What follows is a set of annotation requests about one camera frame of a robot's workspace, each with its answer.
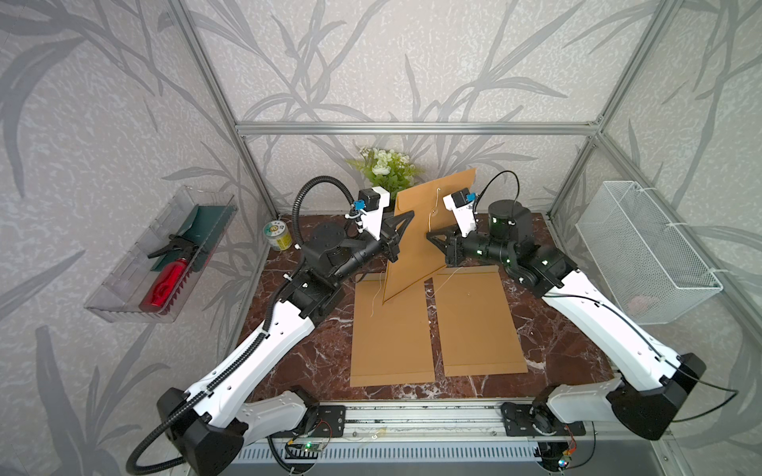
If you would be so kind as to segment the brown file bag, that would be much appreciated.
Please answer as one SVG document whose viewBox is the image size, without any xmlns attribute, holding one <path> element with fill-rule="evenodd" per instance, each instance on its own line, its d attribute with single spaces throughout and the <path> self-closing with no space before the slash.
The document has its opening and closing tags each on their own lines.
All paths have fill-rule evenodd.
<svg viewBox="0 0 762 476">
<path fill-rule="evenodd" d="M 446 376 L 528 372 L 496 266 L 442 269 L 433 283 Z"/>
<path fill-rule="evenodd" d="M 443 198 L 463 188 L 471 188 L 475 177 L 476 170 L 468 169 L 397 194 L 395 215 L 414 210 L 415 218 L 401 240 L 399 260 L 387 264 L 384 303 L 446 267 L 445 256 L 429 242 L 427 233 L 456 224 L 456 218 L 445 208 Z"/>
<path fill-rule="evenodd" d="M 414 285 L 386 303 L 385 276 L 355 287 L 349 382 L 353 387 L 423 384 L 435 380 L 425 287 Z"/>
</svg>

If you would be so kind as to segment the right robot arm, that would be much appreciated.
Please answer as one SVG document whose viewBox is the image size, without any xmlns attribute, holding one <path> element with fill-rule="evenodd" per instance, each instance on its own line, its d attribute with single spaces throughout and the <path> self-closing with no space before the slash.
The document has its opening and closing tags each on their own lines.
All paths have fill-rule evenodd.
<svg viewBox="0 0 762 476">
<path fill-rule="evenodd" d="M 611 303 L 577 264 L 554 245 L 540 245 L 531 213 L 516 198 L 492 202 L 486 232 L 477 229 L 481 194 L 469 188 L 436 188 L 435 210 L 452 212 L 454 223 L 430 228 L 428 240 L 449 268 L 472 259 L 499 265 L 518 285 L 541 299 L 589 338 L 615 364 L 612 379 L 588 385 L 552 385 L 528 412 L 539 434 L 558 424 L 619 422 L 635 436 L 658 440 L 694 388 L 706 364 L 661 343 Z"/>
</svg>

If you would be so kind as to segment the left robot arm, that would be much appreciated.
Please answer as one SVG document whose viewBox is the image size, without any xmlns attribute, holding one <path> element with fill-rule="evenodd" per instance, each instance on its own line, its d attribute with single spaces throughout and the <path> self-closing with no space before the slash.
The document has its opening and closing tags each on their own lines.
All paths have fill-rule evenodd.
<svg viewBox="0 0 762 476">
<path fill-rule="evenodd" d="M 348 235 L 336 222 L 314 228 L 305 238 L 301 207 L 319 184 L 332 184 L 344 195 L 345 216 L 357 228 Z M 293 391 L 248 403 L 248 397 L 298 343 L 310 335 L 343 299 L 343 284 L 379 256 L 394 262 L 412 211 L 387 217 L 391 194 L 379 186 L 353 196 L 330 176 L 313 178 L 297 193 L 293 241 L 301 259 L 292 275 L 273 293 L 264 321 L 218 367 L 186 391 L 170 388 L 157 407 L 160 424 L 126 461 L 130 475 L 151 475 L 186 464 L 198 475 L 218 475 L 244 446 L 297 428 L 308 411 L 305 398 Z"/>
</svg>

